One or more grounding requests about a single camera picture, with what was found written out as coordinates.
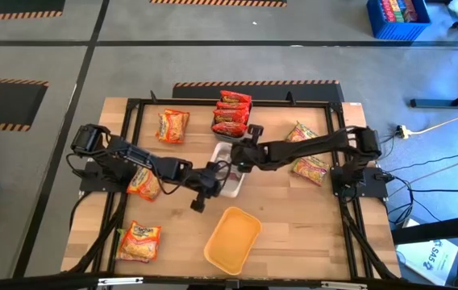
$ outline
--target orange tray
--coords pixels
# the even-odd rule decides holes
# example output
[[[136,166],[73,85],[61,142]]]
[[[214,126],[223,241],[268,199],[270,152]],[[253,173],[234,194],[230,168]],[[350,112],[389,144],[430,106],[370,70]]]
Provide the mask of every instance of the orange tray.
[[[204,256],[230,275],[238,275],[261,232],[261,222],[236,207],[223,213],[206,247]]]

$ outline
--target gray concrete floor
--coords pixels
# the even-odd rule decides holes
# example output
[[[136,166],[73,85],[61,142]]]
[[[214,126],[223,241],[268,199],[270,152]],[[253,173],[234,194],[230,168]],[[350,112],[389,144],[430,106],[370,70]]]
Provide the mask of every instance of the gray concrete floor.
[[[0,39],[89,39],[100,0],[68,0],[60,19],[0,22]],[[363,1],[290,0],[288,8],[150,5],[111,1],[103,40],[361,40],[374,41]],[[447,8],[429,5],[432,26],[418,41],[458,41]],[[15,262],[45,168],[59,133],[85,48],[0,48],[0,77],[50,81],[33,127],[0,132],[0,278]],[[66,151],[81,124],[96,122],[105,97],[171,97],[180,81],[337,79],[347,102],[362,102],[368,124],[388,135],[391,127],[421,130],[458,115],[458,110],[420,110],[414,97],[458,96],[458,48],[96,48],[68,135]],[[385,169],[458,153],[458,121],[408,140],[395,141]],[[414,178],[452,164],[448,160],[397,172]],[[61,161],[27,274],[57,273],[68,238],[69,212],[79,180]],[[418,189],[458,189],[458,167],[416,183]],[[392,192],[399,185],[389,184]],[[390,199],[389,208],[406,202]],[[458,193],[416,196],[440,219],[458,217]],[[432,222],[420,206],[412,213]]]

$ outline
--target wooden table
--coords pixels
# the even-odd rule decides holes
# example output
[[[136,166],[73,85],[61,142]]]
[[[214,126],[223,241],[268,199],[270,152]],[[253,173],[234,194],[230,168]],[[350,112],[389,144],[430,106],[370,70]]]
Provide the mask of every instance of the wooden table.
[[[119,135],[126,98],[107,98],[99,124]],[[155,137],[157,114],[165,108],[191,113],[184,144],[160,143]],[[218,140],[210,131],[213,108],[206,106],[144,107],[139,146],[160,156],[190,160],[194,167],[206,165]],[[343,103],[346,125],[364,126],[364,112],[359,103]],[[319,135],[327,134],[322,109],[255,107],[249,123],[264,126],[260,142],[284,139],[299,121]],[[131,136],[134,124],[129,127]],[[319,155],[331,164],[331,154]],[[229,277],[206,261],[203,248],[213,229],[229,206],[236,206],[258,218],[263,231],[245,263],[240,278],[276,278],[309,280],[348,280],[349,270],[344,244],[339,206],[331,189],[330,177],[323,186],[316,186],[288,172],[283,167],[276,172],[254,168],[238,197],[218,197],[206,200],[200,214],[189,208],[196,193],[181,188],[173,195],[160,195],[148,202],[129,195],[123,227],[132,220],[144,226],[162,226],[159,257],[149,264],[117,261],[115,273],[146,276]],[[77,209],[62,270],[71,268],[96,239],[106,200],[105,193],[92,193]],[[400,275],[385,207],[378,199],[361,198],[368,241],[381,260],[396,275]],[[354,241],[356,263],[364,274],[360,246]],[[106,269],[110,241],[102,259]]]

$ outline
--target blue bin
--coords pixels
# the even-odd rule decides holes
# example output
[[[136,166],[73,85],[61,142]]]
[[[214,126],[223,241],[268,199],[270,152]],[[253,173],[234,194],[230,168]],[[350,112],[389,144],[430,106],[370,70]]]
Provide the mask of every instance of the blue bin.
[[[430,16],[424,0],[412,0],[418,20],[416,23],[390,23],[383,15],[381,0],[368,0],[368,19],[373,28],[374,37],[378,39],[413,41],[431,25]]]

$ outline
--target ramen packet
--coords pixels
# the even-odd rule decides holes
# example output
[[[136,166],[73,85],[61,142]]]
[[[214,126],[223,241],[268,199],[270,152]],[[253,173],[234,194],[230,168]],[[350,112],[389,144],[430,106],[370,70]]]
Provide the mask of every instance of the ramen packet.
[[[183,143],[189,113],[167,109],[159,116],[159,129],[156,137],[159,141],[167,143]]]
[[[236,122],[220,122],[211,127],[214,133],[230,137],[242,137],[247,131],[247,125]]]
[[[251,103],[227,103],[223,101],[216,102],[216,108],[221,110],[249,110]]]
[[[144,227],[132,221],[118,248],[121,259],[147,263],[157,259],[161,227]]]
[[[214,122],[238,122],[246,123],[248,119],[248,110],[214,110]]]
[[[251,102],[252,97],[243,93],[220,91],[222,102]]]
[[[318,136],[310,128],[297,122],[295,128],[286,136],[286,141],[299,142],[315,137]],[[328,170],[329,165],[314,155],[296,159],[290,169],[291,172],[312,181],[318,186],[322,186],[324,176]]]
[[[154,201],[160,192],[159,181],[150,169],[139,167],[127,187],[127,192],[137,193],[147,201]]]

